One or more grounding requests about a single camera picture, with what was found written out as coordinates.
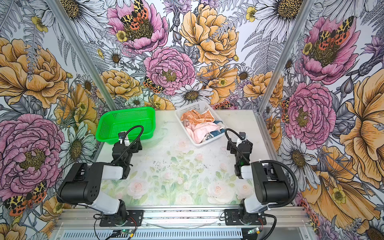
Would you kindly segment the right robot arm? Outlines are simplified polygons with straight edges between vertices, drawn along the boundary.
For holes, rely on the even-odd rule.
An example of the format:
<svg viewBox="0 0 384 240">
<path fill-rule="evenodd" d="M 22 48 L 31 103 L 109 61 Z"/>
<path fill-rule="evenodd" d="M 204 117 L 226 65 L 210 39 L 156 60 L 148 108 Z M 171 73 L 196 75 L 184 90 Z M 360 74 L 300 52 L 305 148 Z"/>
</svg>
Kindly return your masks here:
<svg viewBox="0 0 384 240">
<path fill-rule="evenodd" d="M 225 212 L 227 225 L 263 225 L 265 212 L 285 207 L 296 197 L 299 185 L 294 172 L 287 165 L 275 160 L 251 162 L 253 143 L 246 134 L 225 129 L 227 150 L 235 156 L 235 175 L 253 182 L 254 193 L 243 198 L 237 211 Z"/>
</svg>

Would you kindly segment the pink towel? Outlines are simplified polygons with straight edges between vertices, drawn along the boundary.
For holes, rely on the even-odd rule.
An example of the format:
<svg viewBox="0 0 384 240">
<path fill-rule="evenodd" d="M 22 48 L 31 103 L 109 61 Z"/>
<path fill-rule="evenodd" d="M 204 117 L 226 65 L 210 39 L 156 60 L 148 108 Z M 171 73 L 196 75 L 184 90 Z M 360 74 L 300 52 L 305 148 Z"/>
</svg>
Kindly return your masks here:
<svg viewBox="0 0 384 240">
<path fill-rule="evenodd" d="M 207 133 L 219 129 L 219 127 L 213 122 L 202 123 L 198 125 L 192 125 L 188 122 L 184 122 L 184 127 L 186 128 L 187 133 L 193 142 L 196 144 L 200 144 Z"/>
</svg>

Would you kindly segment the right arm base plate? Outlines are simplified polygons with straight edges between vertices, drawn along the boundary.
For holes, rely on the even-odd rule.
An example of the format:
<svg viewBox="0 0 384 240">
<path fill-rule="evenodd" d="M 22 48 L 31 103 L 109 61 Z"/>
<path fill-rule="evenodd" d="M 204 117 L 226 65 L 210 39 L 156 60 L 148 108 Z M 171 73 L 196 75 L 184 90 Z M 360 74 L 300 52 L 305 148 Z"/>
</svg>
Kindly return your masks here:
<svg viewBox="0 0 384 240">
<path fill-rule="evenodd" d="M 225 209 L 224 218 L 227 226 L 261 226 L 267 223 L 264 216 L 240 213 L 240 210 Z"/>
</svg>

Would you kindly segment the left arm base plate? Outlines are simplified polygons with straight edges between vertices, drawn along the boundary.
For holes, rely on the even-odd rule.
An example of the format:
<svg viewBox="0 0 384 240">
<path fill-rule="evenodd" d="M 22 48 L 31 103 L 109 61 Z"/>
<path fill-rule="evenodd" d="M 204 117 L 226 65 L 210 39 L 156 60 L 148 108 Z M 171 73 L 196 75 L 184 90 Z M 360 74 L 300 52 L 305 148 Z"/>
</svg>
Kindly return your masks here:
<svg viewBox="0 0 384 240">
<path fill-rule="evenodd" d="M 142 225 L 143 210 L 127 210 L 127 217 L 123 219 L 118 214 L 103 216 L 100 227 L 140 227 Z"/>
</svg>

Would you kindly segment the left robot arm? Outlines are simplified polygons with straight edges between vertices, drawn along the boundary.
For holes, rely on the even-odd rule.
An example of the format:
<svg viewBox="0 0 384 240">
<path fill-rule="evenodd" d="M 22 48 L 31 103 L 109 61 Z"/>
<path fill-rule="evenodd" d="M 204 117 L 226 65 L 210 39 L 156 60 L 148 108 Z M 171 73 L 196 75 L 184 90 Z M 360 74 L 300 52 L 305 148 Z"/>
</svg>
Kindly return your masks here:
<svg viewBox="0 0 384 240">
<path fill-rule="evenodd" d="M 135 126 L 119 133 L 119 140 L 113 146 L 112 161 L 93 164 L 76 163 L 65 176 L 57 190 L 58 202 L 73 206 L 84 206 L 102 216 L 110 216 L 116 225 L 123 225 L 130 219 L 125 202 L 102 192 L 104 180 L 125 180 L 131 171 L 134 153 L 143 149 L 140 137 L 143 126 Z"/>
</svg>

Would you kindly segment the white plastic basket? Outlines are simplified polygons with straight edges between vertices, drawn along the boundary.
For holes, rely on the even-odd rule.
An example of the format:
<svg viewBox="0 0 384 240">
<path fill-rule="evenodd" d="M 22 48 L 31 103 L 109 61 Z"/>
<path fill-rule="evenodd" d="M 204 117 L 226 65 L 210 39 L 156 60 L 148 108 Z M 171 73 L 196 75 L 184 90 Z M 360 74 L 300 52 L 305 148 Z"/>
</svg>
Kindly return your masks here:
<svg viewBox="0 0 384 240">
<path fill-rule="evenodd" d="M 224 135 L 226 124 L 205 101 L 175 110 L 176 118 L 196 147 L 206 145 Z"/>
</svg>

